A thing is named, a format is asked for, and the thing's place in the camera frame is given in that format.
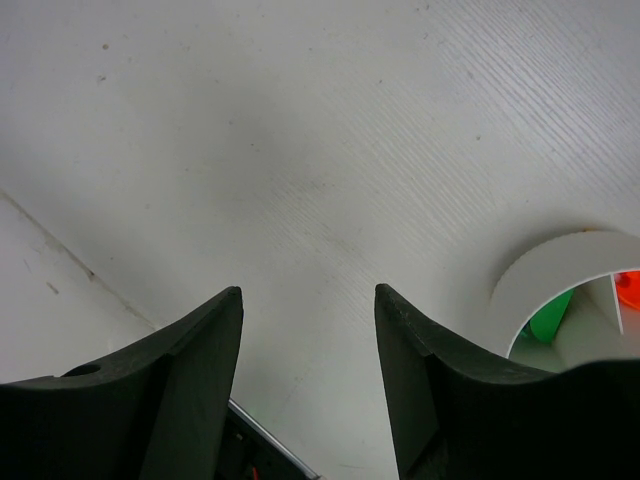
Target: dust speck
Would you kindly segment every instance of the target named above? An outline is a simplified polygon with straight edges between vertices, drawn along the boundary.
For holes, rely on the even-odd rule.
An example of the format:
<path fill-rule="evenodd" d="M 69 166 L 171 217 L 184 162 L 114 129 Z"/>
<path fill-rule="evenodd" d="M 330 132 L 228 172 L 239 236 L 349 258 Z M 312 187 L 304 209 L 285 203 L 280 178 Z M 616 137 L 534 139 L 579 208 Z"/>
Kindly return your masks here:
<path fill-rule="evenodd" d="M 60 290 L 54 287 L 51 282 L 47 282 L 47 287 L 49 287 L 49 290 L 51 290 L 54 295 L 58 295 L 60 293 Z"/>

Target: wood grain texture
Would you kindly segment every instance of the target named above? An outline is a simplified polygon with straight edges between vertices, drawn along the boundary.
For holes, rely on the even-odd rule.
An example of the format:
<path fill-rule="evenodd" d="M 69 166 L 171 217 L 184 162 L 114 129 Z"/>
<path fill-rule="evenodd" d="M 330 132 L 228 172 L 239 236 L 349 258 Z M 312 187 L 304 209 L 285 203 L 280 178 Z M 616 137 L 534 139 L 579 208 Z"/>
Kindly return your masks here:
<path fill-rule="evenodd" d="M 241 285 L 234 397 L 319 473 L 393 478 L 374 285 L 464 334 L 540 240 L 640 234 L 639 19 L 5 1 L 0 187 L 159 325 Z"/>

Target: green object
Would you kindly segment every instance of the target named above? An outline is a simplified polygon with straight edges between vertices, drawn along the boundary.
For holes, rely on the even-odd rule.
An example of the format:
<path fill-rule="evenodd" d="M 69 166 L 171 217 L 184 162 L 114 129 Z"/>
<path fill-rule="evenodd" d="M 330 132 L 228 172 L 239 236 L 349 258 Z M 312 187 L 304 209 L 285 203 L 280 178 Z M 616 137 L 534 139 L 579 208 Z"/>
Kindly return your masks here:
<path fill-rule="evenodd" d="M 573 288 L 547 303 L 529 320 L 531 334 L 542 343 L 551 343 L 573 296 Z"/>

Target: orange object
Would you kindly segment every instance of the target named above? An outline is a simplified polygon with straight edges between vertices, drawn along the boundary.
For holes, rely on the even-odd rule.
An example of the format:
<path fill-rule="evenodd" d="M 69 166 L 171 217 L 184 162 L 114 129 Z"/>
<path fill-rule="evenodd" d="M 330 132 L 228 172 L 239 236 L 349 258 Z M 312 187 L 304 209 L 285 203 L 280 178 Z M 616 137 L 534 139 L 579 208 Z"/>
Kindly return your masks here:
<path fill-rule="evenodd" d="M 627 307 L 640 311 L 640 272 L 623 272 L 615 278 L 618 300 Z"/>

